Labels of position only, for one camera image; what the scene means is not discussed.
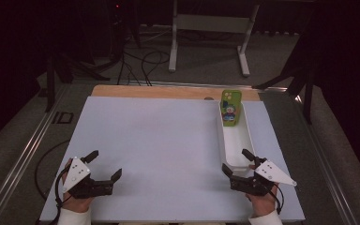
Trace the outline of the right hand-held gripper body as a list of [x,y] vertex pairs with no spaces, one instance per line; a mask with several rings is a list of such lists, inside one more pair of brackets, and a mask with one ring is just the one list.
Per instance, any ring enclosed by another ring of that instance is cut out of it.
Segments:
[[265,196],[274,185],[285,184],[295,187],[297,183],[279,166],[269,159],[258,159],[251,176],[230,172],[231,189],[253,196]]

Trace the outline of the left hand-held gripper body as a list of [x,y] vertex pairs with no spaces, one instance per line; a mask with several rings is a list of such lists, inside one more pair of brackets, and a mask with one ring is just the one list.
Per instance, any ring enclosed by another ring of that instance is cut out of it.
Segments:
[[63,192],[75,199],[88,199],[113,194],[113,181],[96,181],[91,178],[88,162],[84,158],[74,158],[69,165]]

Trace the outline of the white plastic bin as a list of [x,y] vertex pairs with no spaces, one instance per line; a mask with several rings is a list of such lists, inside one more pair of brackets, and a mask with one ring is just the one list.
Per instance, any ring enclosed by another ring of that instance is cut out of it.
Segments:
[[234,127],[224,127],[221,113],[217,116],[217,134],[220,160],[229,167],[234,174],[246,175],[250,172],[249,166],[253,161],[248,160],[242,151],[247,149],[255,154],[249,135],[248,122],[244,111],[244,105],[240,106],[238,122]]

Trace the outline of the green cartoon phone case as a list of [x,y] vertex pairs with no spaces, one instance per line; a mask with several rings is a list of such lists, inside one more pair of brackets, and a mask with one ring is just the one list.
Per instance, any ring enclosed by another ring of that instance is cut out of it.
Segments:
[[239,90],[225,89],[221,94],[220,112],[224,127],[234,127],[240,114],[242,93]]

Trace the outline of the person's right hand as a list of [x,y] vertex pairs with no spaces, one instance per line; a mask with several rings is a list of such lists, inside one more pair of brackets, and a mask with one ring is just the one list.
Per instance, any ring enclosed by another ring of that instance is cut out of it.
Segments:
[[278,188],[273,186],[272,189],[264,196],[254,196],[246,194],[246,197],[251,201],[253,218],[267,216],[276,210],[276,196]]

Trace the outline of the person's left hand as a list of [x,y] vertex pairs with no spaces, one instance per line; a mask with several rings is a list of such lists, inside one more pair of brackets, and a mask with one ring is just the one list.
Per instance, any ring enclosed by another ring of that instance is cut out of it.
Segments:
[[64,202],[62,207],[75,213],[85,213],[89,210],[89,207],[93,201],[93,198],[88,199],[76,199],[73,198],[68,192],[63,194]]

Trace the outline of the white table board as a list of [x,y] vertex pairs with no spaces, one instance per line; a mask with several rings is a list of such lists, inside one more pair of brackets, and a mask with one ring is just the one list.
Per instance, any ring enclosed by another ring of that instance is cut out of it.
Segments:
[[122,176],[91,205],[95,222],[244,222],[245,195],[221,170],[220,109],[214,100],[89,97],[65,153],[83,157],[97,180]]

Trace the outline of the black tripod stand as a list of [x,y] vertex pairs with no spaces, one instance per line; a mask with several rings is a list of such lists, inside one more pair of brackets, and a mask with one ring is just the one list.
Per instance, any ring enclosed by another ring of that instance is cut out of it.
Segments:
[[288,78],[292,78],[291,83],[286,89],[286,93],[289,96],[297,97],[302,91],[302,89],[305,89],[303,101],[303,115],[306,121],[310,124],[310,109],[312,102],[315,68],[316,64],[314,63],[314,59],[312,56],[297,56],[296,54],[292,53],[278,76],[267,82],[253,85],[252,88],[265,90],[276,83],[282,82]]
[[76,69],[86,73],[90,77],[98,81],[108,81],[109,78],[97,74],[91,68],[83,65],[81,62],[73,59],[64,52],[56,50],[47,51],[47,83],[45,88],[45,94],[47,97],[47,106],[45,112],[49,112],[55,103],[55,75],[62,83],[71,83],[73,81],[73,75],[70,72],[69,66],[74,66]]

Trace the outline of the white metal desk frame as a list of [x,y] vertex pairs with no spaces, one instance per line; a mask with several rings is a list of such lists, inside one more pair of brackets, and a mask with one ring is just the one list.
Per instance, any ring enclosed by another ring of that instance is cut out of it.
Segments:
[[251,32],[260,8],[258,3],[252,5],[252,10],[246,18],[208,16],[178,13],[178,1],[172,0],[172,46],[169,59],[169,71],[176,71],[178,41],[178,30],[206,31],[206,32],[225,32],[233,34],[244,34],[245,38],[241,45],[237,47],[237,55],[244,77],[250,75],[246,49],[251,37]]

